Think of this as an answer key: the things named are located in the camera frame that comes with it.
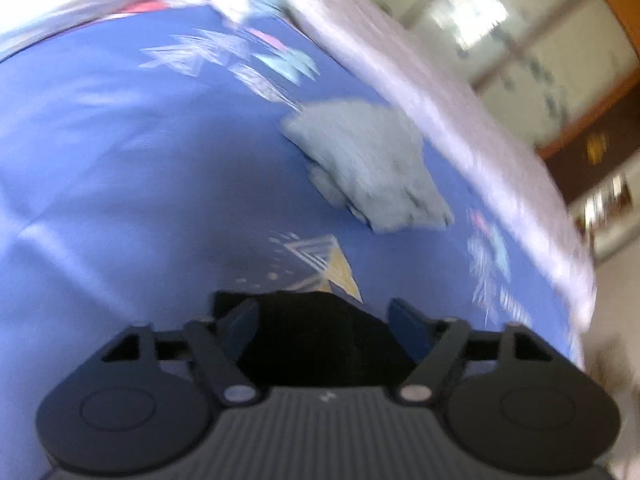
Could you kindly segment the frosted glass wardrobe doors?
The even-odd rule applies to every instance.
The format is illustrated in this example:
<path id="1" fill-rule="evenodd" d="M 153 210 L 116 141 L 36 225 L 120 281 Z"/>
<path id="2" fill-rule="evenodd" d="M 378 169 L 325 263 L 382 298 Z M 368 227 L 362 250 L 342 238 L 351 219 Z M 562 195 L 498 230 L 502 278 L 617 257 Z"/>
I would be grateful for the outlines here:
<path id="1" fill-rule="evenodd" d="M 639 57 L 606 0 L 371 0 L 542 148 Z"/>

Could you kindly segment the pale lilac quilt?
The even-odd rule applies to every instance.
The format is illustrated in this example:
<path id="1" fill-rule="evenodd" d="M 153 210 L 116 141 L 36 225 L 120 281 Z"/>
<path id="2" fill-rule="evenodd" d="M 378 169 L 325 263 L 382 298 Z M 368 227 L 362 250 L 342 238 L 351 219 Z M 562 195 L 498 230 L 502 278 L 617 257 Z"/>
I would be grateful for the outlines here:
<path id="1" fill-rule="evenodd" d="M 1 0 L 1 53 L 14 55 L 139 1 Z M 398 105 L 525 248 L 566 301 L 576 330 L 588 330 L 596 274 L 546 167 L 408 32 L 370 0 L 203 1 L 234 22 L 263 10 L 291 14 L 308 38 Z"/>

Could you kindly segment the black pants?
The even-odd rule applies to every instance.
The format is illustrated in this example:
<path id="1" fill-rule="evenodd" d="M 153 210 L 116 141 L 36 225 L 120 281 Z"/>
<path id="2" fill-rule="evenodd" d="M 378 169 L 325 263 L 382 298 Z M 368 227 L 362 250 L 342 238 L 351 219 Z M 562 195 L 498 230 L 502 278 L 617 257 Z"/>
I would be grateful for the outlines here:
<path id="1" fill-rule="evenodd" d="M 396 388 L 416 368 L 388 325 L 329 292 L 216 292 L 224 352 L 257 389 Z"/>

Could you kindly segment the blue patterned bed sheet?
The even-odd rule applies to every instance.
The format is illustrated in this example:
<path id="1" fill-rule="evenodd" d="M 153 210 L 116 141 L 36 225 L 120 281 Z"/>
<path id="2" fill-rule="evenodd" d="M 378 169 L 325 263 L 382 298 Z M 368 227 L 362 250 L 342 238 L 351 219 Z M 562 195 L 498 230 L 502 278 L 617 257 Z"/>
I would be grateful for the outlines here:
<path id="1" fill-rule="evenodd" d="M 563 299 L 431 145 L 454 212 L 376 234 L 332 207 L 286 115 L 378 94 L 280 18 L 206 6 L 87 25 L 1 65 L 1 474 L 48 466 L 42 398 L 132 323 L 174 330 L 218 289 L 308 288 L 384 314 L 394 297 L 483 330 L 532 328 L 582 362 Z"/>

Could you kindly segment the light blue crumpled garment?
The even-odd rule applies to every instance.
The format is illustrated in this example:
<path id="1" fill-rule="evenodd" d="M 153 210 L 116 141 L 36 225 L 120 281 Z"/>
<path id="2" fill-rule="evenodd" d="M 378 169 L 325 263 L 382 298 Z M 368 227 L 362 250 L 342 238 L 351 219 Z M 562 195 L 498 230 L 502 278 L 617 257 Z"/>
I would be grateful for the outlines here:
<path id="1" fill-rule="evenodd" d="M 309 159 L 309 180 L 326 201 L 372 231 L 454 224 L 423 161 L 422 132 L 401 110 L 363 100 L 312 102 L 284 118 L 281 132 Z"/>

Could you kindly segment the dark brown wooden door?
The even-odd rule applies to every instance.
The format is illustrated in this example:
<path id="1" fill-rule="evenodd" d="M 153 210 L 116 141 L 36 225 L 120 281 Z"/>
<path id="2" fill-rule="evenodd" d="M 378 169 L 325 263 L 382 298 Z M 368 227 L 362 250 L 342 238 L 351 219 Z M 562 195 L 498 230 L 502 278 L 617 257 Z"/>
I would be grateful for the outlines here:
<path id="1" fill-rule="evenodd" d="M 544 163 L 570 206 L 639 149 L 639 86 Z"/>

